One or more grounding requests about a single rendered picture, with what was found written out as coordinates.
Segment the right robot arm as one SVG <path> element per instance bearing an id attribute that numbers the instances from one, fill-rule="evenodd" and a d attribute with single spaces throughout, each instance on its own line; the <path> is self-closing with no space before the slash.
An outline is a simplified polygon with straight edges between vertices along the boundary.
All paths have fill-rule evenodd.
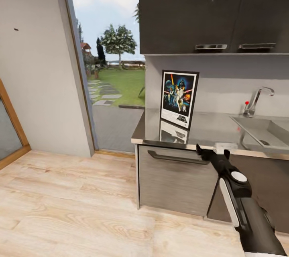
<path id="1" fill-rule="evenodd" d="M 246 257 L 287 257 L 267 210 L 252 197 L 248 178 L 231 166 L 229 150 L 237 150 L 236 143 L 214 143 L 216 149 L 202 149 L 197 154 L 203 161 L 210 161 L 220 177 L 220 188 Z"/>

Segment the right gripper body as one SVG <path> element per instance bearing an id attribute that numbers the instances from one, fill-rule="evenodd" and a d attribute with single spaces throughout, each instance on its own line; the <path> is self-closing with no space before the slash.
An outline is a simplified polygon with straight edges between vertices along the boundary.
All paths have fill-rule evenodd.
<path id="1" fill-rule="evenodd" d="M 201 154 L 202 154 L 202 156 L 201 156 L 202 160 L 203 161 L 210 161 L 214 168 L 215 168 L 217 163 L 219 163 L 220 161 L 228 161 L 229 157 L 230 157 L 229 150 L 224 150 L 224 154 L 220 155 L 220 154 L 216 154 L 213 151 L 213 149 L 202 149 Z"/>

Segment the poster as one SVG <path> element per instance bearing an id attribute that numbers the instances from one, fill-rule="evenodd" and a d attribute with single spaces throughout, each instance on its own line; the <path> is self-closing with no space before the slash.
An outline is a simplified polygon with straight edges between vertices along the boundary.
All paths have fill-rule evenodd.
<path id="1" fill-rule="evenodd" d="M 190 130 L 199 73 L 162 70 L 160 118 Z"/>

